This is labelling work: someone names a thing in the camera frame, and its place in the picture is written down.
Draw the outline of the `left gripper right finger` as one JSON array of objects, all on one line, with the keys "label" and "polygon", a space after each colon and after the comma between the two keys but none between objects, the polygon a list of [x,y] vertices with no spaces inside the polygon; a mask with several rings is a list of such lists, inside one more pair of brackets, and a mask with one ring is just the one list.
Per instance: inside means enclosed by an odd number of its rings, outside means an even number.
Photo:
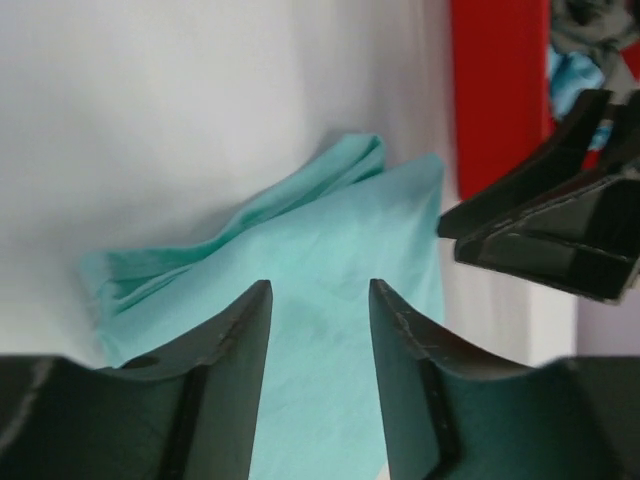
[{"label": "left gripper right finger", "polygon": [[528,367],[369,288],[394,479],[635,479],[639,361],[564,357]]}]

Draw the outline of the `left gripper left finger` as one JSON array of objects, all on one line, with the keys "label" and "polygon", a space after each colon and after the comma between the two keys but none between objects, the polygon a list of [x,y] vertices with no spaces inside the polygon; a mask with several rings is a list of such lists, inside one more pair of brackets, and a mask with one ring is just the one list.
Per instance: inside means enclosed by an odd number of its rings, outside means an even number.
[{"label": "left gripper left finger", "polygon": [[3,356],[2,477],[247,478],[271,311],[271,285],[260,280],[119,368]]}]

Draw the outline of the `mint green t shirt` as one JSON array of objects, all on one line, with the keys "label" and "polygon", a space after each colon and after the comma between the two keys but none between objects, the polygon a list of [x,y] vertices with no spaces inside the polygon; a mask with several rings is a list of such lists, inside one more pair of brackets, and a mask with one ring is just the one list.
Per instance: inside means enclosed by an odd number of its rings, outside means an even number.
[{"label": "mint green t shirt", "polygon": [[250,475],[372,479],[386,460],[368,290],[388,282],[444,317],[436,224],[443,165],[390,168],[374,134],[347,134],[245,205],[212,239],[86,256],[80,275],[120,366],[270,281],[270,339]]}]

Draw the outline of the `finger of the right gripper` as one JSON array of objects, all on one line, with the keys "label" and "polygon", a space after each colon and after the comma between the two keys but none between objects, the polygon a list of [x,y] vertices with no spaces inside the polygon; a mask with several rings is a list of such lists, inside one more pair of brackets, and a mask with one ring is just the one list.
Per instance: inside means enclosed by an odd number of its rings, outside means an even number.
[{"label": "finger of the right gripper", "polygon": [[589,170],[499,210],[454,244],[457,262],[616,304],[639,281],[639,171]]},{"label": "finger of the right gripper", "polygon": [[577,175],[611,95],[604,89],[582,91],[559,127],[528,158],[440,216],[438,236],[470,235]]}]

